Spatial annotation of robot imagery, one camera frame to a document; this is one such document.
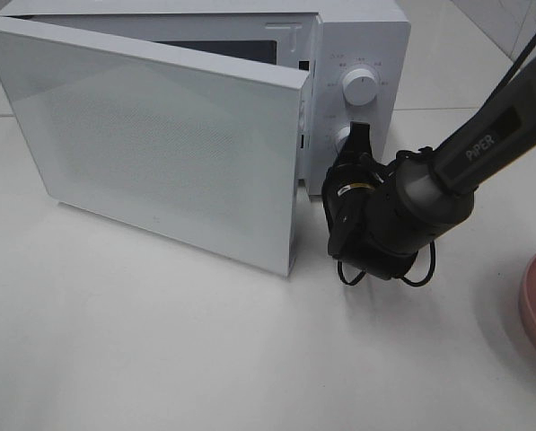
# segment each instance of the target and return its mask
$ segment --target white table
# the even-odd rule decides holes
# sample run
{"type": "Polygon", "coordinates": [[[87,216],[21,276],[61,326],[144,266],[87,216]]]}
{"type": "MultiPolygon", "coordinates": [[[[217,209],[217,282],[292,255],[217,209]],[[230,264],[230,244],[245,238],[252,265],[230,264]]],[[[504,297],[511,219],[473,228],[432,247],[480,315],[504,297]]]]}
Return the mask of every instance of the white table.
{"type": "MultiPolygon", "coordinates": [[[[451,4],[402,3],[388,159],[440,143],[509,64],[451,4]]],[[[0,430],[536,430],[517,311],[536,149],[480,188],[421,289],[343,287],[321,202],[299,196],[284,279],[57,204],[0,118],[0,430]]]]}

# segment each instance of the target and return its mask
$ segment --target white knob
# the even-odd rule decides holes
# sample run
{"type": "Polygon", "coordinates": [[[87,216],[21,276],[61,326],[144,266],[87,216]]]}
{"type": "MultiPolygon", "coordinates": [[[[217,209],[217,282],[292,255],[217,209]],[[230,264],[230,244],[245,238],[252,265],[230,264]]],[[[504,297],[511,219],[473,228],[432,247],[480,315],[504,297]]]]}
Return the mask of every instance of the white knob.
{"type": "Polygon", "coordinates": [[[346,101],[362,106],[372,101],[379,90],[379,78],[368,66],[360,66],[343,77],[343,95],[346,101]]]}
{"type": "Polygon", "coordinates": [[[338,153],[343,148],[343,145],[346,144],[347,138],[349,137],[349,134],[351,133],[351,128],[346,127],[342,128],[337,134],[336,134],[336,148],[338,149],[338,153]]]}

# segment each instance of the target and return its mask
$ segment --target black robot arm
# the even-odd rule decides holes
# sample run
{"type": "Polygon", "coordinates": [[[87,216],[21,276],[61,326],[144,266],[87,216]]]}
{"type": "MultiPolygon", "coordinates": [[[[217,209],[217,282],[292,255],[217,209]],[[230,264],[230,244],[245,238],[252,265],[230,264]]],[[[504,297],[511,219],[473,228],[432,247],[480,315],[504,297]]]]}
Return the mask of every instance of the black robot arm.
{"type": "Polygon", "coordinates": [[[469,217],[479,184],[535,145],[536,58],[435,150],[402,151],[383,166],[369,126],[352,124],[321,191],[329,255],[407,280],[417,251],[432,243],[435,253],[434,239],[469,217]]]}

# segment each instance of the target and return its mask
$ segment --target cable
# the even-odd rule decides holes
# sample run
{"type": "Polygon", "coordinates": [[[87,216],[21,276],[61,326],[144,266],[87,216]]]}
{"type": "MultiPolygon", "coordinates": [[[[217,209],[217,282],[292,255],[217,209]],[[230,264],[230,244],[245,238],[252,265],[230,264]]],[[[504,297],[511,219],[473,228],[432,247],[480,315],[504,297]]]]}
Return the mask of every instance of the cable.
{"type": "Polygon", "coordinates": [[[519,57],[517,57],[517,59],[513,62],[513,64],[511,65],[511,67],[509,68],[505,76],[503,76],[503,79],[501,79],[497,87],[495,87],[495,90],[493,90],[493,92],[489,95],[485,103],[483,103],[483,106],[487,105],[489,101],[491,101],[491,99],[493,99],[497,95],[498,92],[503,90],[507,86],[507,84],[509,84],[509,81],[513,79],[517,71],[521,68],[524,61],[531,54],[531,52],[534,50],[535,47],[536,47],[536,33],[533,35],[531,40],[529,40],[529,43],[527,43],[523,51],[521,51],[521,54],[519,54],[519,57]]]}
{"type": "Polygon", "coordinates": [[[338,260],[338,275],[339,279],[344,285],[355,286],[365,277],[365,274],[365,271],[361,271],[353,280],[347,281],[346,277],[343,275],[343,263],[341,262],[341,260],[338,260]]]}
{"type": "Polygon", "coordinates": [[[429,243],[429,254],[431,257],[429,260],[429,270],[427,271],[426,277],[421,281],[411,281],[406,277],[402,277],[401,280],[403,281],[403,283],[413,287],[421,287],[429,283],[429,281],[433,277],[433,274],[435,273],[435,241],[431,241],[429,243]]]}

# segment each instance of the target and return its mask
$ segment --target open microwave door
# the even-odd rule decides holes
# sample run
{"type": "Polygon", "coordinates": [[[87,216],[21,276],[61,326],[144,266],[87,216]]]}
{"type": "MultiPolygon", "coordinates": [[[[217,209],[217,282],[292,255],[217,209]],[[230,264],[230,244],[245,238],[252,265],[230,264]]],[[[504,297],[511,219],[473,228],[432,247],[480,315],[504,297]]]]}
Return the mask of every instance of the open microwave door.
{"type": "Polygon", "coordinates": [[[306,78],[0,18],[0,80],[50,196],[281,275],[306,78]]]}

